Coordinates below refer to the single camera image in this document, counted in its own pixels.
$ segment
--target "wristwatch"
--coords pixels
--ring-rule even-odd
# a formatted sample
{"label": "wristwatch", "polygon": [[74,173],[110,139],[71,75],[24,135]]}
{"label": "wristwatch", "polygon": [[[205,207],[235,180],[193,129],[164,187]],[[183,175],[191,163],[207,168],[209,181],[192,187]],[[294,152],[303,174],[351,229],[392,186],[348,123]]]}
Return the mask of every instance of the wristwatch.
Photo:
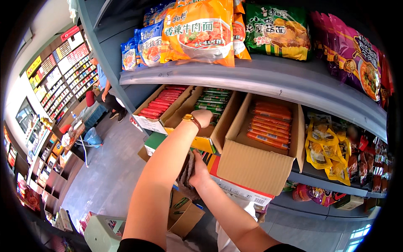
{"label": "wristwatch", "polygon": [[199,128],[199,130],[201,130],[202,126],[200,125],[199,121],[196,120],[196,118],[192,115],[192,114],[186,114],[182,117],[182,120],[184,121],[192,121],[196,124],[196,126]]}

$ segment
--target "hand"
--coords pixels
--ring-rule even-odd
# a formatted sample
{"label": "hand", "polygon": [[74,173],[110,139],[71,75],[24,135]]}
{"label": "hand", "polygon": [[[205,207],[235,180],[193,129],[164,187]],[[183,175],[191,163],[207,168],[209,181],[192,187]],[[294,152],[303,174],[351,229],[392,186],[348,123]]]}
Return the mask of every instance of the hand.
{"label": "hand", "polygon": [[105,102],[105,98],[106,98],[106,95],[107,95],[107,94],[108,94],[108,92],[105,92],[105,91],[102,93],[102,100],[103,100],[104,102]]}
{"label": "hand", "polygon": [[195,172],[189,179],[189,183],[197,189],[200,185],[205,184],[206,181],[211,180],[211,177],[199,150],[194,149],[193,154],[195,155]]}
{"label": "hand", "polygon": [[200,123],[202,128],[206,128],[210,125],[211,119],[213,118],[213,113],[206,109],[195,110],[192,112],[192,115]]}

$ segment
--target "person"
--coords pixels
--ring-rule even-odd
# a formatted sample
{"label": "person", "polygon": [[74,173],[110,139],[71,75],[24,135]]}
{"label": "person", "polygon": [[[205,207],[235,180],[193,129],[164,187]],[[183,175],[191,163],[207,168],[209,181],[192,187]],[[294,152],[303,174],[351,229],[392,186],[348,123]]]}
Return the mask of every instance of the person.
{"label": "person", "polygon": [[[187,114],[150,157],[134,188],[118,252],[193,251],[186,245],[180,249],[178,244],[183,243],[182,240],[167,231],[170,192],[193,139],[201,128],[209,125],[212,116],[208,110]],[[219,246],[220,251],[301,251],[270,237],[251,214],[211,179],[200,153],[196,150],[193,153],[195,173],[189,182],[234,244],[232,249],[227,249],[227,244]]]}
{"label": "person", "polygon": [[119,102],[116,100],[116,97],[109,93],[109,90],[112,88],[104,71],[102,70],[97,58],[94,56],[94,52],[89,54],[89,61],[94,66],[97,66],[98,70],[98,81],[94,83],[94,86],[99,87],[101,90],[100,94],[97,96],[97,101],[102,104],[108,111],[111,112],[109,119],[113,119],[116,116],[118,117],[118,122],[123,121],[125,118],[127,111],[123,108]]}

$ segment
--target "blue plastic basket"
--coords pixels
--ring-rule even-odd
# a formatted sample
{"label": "blue plastic basket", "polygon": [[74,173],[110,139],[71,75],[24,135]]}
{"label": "blue plastic basket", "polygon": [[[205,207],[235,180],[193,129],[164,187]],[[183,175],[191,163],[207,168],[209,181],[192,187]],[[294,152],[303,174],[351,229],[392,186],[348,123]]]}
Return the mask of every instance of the blue plastic basket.
{"label": "blue plastic basket", "polygon": [[90,145],[102,144],[102,139],[97,135],[94,127],[90,128],[85,134],[84,141],[87,141]]}

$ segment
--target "white wall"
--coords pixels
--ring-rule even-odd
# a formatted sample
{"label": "white wall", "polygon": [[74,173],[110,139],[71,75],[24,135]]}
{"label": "white wall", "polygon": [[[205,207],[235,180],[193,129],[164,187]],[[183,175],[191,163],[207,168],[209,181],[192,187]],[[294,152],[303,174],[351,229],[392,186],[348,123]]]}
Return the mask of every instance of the white wall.
{"label": "white wall", "polygon": [[35,96],[26,74],[20,78],[19,74],[35,53],[56,33],[72,24],[69,5],[66,0],[48,0],[31,24],[32,42],[27,46],[17,61],[13,62],[11,74],[6,88],[6,104],[4,106],[4,120],[16,139],[18,145],[28,154],[25,147],[25,133],[22,131],[15,116],[24,100],[28,97],[34,111],[42,117],[47,116],[40,102]]}

